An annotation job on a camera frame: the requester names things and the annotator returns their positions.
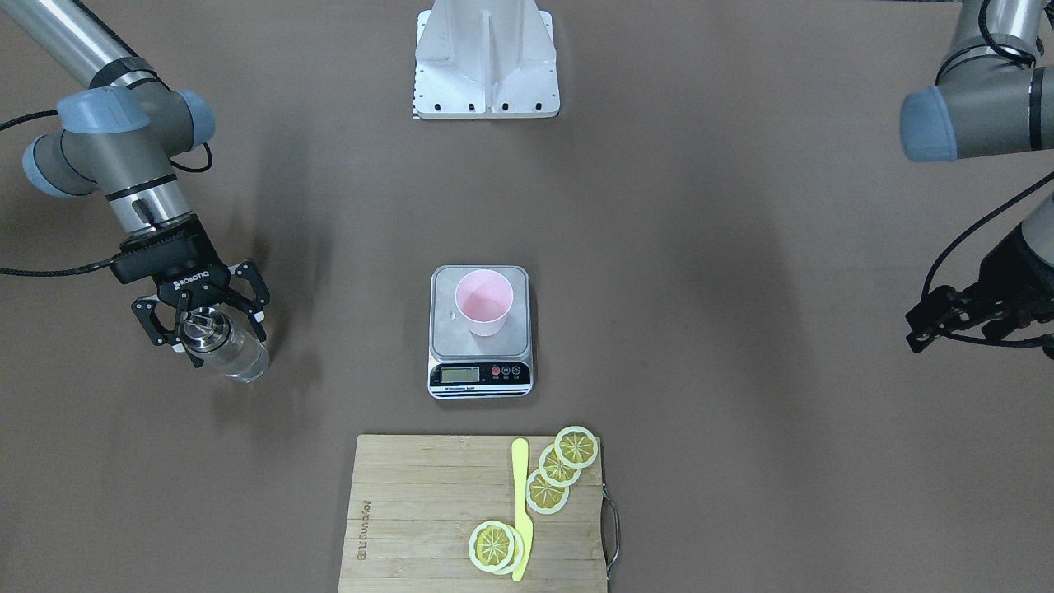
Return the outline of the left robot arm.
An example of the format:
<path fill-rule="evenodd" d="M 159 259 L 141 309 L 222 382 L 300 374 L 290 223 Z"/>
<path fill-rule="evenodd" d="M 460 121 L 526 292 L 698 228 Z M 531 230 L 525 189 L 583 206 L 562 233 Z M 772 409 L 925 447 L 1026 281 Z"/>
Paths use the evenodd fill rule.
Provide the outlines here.
<path fill-rule="evenodd" d="M 933 86 L 907 94 L 900 108 L 903 153 L 914 162 L 1038 152 L 1053 146 L 1053 75 L 1042 65 L 1039 27 L 1050 1 L 965 1 Z M 945 248 L 906 314 L 907 345 L 938 338 L 977 345 L 1039 348 L 1050 334 L 1013 340 L 1015 331 L 1053 316 L 1053 205 L 1035 207 L 982 260 L 964 289 L 935 286 Z"/>

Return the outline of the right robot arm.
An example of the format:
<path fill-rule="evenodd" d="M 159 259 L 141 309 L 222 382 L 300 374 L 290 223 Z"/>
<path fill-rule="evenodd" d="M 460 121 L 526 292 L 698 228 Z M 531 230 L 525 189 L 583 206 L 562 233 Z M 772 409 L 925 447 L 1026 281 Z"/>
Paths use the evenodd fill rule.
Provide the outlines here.
<path fill-rule="evenodd" d="M 156 292 L 131 309 L 155 345 L 248 383 L 270 363 L 253 260 L 226 265 L 180 187 L 175 156 L 206 147 L 212 108 L 170 88 L 155 68 L 80 1 L 4 1 L 2 9 L 82 90 L 57 102 L 61 129 L 24 151 L 30 183 L 53 198 L 101 192 L 126 232 L 103 262 L 121 284 Z"/>

